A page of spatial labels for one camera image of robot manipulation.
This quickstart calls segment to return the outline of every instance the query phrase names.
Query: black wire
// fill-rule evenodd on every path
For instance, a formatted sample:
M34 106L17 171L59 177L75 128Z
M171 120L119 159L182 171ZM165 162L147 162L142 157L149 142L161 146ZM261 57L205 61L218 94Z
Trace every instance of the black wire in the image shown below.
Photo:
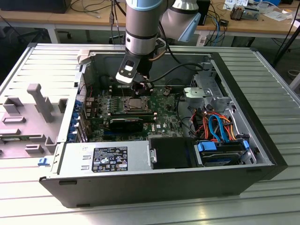
M283 42L277 40L276 38L271 38L271 39L272 39L272 41L273 41L275 44L277 44L278 46L280 46L280 44L278 44L276 41L278 41L279 43L283 43ZM300 49L300 47L297 47L297 48L289 48L289 50L295 50L295 49Z
M278 40L276 40L275 38L271 38L272 39L272 41L275 43L275 44L277 44L279 47L280 47L280 44L278 44L276 41L278 41Z
M300 1L299 1L297 10L296 10L295 18L294 18L294 20L293 20L293 22L292 22L292 24L291 24L290 30L289 30L289 32L287 33L287 35L286 35L286 37L285 37L283 43L281 44L280 48L278 49L278 51L277 51L277 53L276 53L276 55L275 55L274 61L275 61L275 59L277 58L277 56L278 56L278 54L279 54L281 48L282 48L283 45L285 44L285 41L286 41L287 37L288 37L288 36L290 35L290 33L291 33L292 27L294 26L295 20L296 20L296 18L297 18L297 14L298 14L299 7L300 7Z
M111 1L111 14L112 14L112 17L114 17L113 15L113 1ZM112 44L114 45L114 39L113 39L113 25L111 24L111 35L112 35Z
M181 63L177 66L175 66L174 68L170 69L169 71L165 72L163 75L161 75L159 78L156 78L152 81L147 81L148 83L152 83L152 82L155 82L155 81L159 81L160 79L164 78L165 76L167 76L169 73L171 73L172 71L176 70L177 68L179 67L183 67L183 66L186 66L186 65L191 65L191 66L196 66L198 68L201 68L203 70L203 67L200 66L199 64L197 63L192 63L192 62L187 62L187 63Z
M124 15L124 16L126 16L126 13L125 13L125 11L122 9L122 7L119 5L119 3L117 2L117 0L114 0L114 2L117 4L117 7L119 8L119 10L122 12L122 14Z
M178 119L180 120L180 122L181 122L182 125L184 125L190 132L192 132L192 134L193 134L194 136L196 136L196 133L195 133L191 128L189 128L189 126L186 125L186 124L182 121L183 119L181 119L180 116L179 116L179 112L178 112L178 108L179 108L179 107L178 107L178 106L179 106L180 97L181 97L181 95L178 97L177 104L176 104L176 113L177 113Z
M170 80L168 80L166 83L165 83L165 86L168 86L168 83L170 81L180 81L181 83L183 83L183 80L182 79L179 79L179 78L171 78Z
M100 3L95 3L95 4L89 4L87 6L84 7L84 9L86 10L87 7L90 7L90 6L96 6L96 5L101 5L105 0L103 0L102 2Z
M171 51L171 48L170 48L170 46L169 46L169 44L168 44L168 40L167 40L167 37L166 37L166 34L165 34L165 30L164 30L163 25L161 24L160 21L159 21L159 23L158 23L158 27L159 27L160 31L162 32L162 34L164 35L166 50L169 51L170 55L172 56L172 58L173 58L177 63L181 64L181 62L176 58L176 56L175 56L175 55L173 54L173 52ZM186 68L186 69L189 69L189 70L192 70L192 71L194 71L194 72L202 71L202 69L201 69L201 70L191 69L191 68L188 68L188 67L186 67L186 66L185 66L185 68Z
M118 16L117 16L117 10L116 10L116 3L115 2L113 2L113 9L114 9L115 17L116 17L117 29L118 29L118 35L119 35L119 41L120 41L120 45L121 45L122 41L121 41L121 35L120 35L119 22L118 22Z
M94 9L94 10L80 11L80 10L77 10L77 9L74 9L74 8L73 8L73 5L74 5L76 2L79 2L79 1L81 1L81 0L76 0L75 2L73 2L73 3L71 4L70 7L71 7L72 10L74 10L74 11L76 11L76 12L80 12L80 13L95 12L95 11L98 11L98 10L101 10L101 9L104 9L104 8L107 8L107 7L110 7L110 5L108 5L108 6L104 6L104 7L102 7L102 8L98 8L98 9Z
M220 21L220 16L219 16L218 13L216 13L215 7L214 7L212 4L210 4L210 5L211 5L211 7L212 7L212 9L213 9L214 11L211 11L211 10L208 10L208 11L214 13L215 16L214 16L214 15L211 15L211 14L209 14L209 15L214 16L215 19L216 19L216 21L219 23L219 21ZM214 25L216 26L216 28L215 28L214 32L212 33L211 37L208 38L208 41L207 41L207 43L206 43L204 46L207 46L209 43L210 43L210 46L211 46L212 42L215 41L215 40L217 39L217 37L216 37L213 41L211 40L212 37L214 36L215 32L217 31L217 28L218 28L218 26L217 26L216 24L214 24Z
M23 39L23 41L25 41L27 44L29 44L29 42L12 25L10 25L10 23L6 19L4 19L1 15L0 15L0 17L19 35L20 38Z

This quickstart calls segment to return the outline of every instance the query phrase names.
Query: warning label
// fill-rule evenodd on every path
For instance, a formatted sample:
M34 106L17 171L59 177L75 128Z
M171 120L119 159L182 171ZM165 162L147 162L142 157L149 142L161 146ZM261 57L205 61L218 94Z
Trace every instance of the warning label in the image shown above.
M92 171L114 172L127 171L127 147L95 148Z

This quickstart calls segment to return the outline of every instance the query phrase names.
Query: slotted metal surface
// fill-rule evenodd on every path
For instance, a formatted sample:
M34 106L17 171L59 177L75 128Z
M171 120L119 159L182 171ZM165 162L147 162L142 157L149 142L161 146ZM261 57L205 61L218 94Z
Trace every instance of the slotted metal surface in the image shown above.
M74 62L80 49L108 52L121 48L109 45L37 45L29 49L26 60L21 62L23 65L12 75L8 85L11 89L7 88L1 94L0 103L4 95L23 94L26 82L31 79L50 83L42 92L50 94L52 99L67 96L70 77L74 77L79 69ZM3 159L0 160L1 224L36 224L41 221L43 224L68 221L86 225L299 223L299 99L258 53L247 48L173 49L220 53L289 167L273 180L254 184L240 196L68 209L38 183L39 176L45 174L43 170L49 170L48 167L37 167L38 158Z

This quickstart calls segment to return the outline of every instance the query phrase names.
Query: connector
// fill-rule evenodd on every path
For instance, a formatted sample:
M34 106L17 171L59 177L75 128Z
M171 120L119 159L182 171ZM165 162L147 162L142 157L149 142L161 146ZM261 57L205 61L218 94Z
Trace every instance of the connector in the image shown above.
M197 144L199 151L216 151L217 147L214 142L200 142Z
M109 24L110 25L114 24L114 14L113 14L113 12L111 12L110 15L109 15Z
M243 141L243 145L247 151L250 149L250 145L247 141Z

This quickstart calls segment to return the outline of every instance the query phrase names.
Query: wooden desk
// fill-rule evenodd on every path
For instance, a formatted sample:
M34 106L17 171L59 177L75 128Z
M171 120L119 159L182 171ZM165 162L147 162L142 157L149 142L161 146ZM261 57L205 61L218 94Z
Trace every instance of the wooden desk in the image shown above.
M84 0L84 5L99 3L101 0ZM226 35L229 36L245 36L245 37L264 37L264 38L284 38L291 26L291 20L275 21L264 15L260 15L259 21L242 20L234 21L230 19L230 11L223 10L224 0L211 0L216 12L221 18L228 20L229 25ZM296 7L298 1L294 1L292 5L281 4L280 7ZM105 1L100 5L91 6L89 10L95 10L104 6L109 6L110 2ZM73 5L73 8L82 11L81 2ZM106 7L99 11L100 18L96 18L86 13L76 12L68 9L65 14L53 13L33 13L33 12L8 12L0 11L3 16L12 26L16 27L35 27L48 29L52 43L59 43L57 29L76 29L76 30L110 30L109 14L110 7ZM117 15L120 30L125 30L126 19L117 8ZM0 19L0 26L7 24ZM203 40L215 29L215 25L210 18L207 18L204 26L198 26L195 34L199 35L197 45L202 45Z

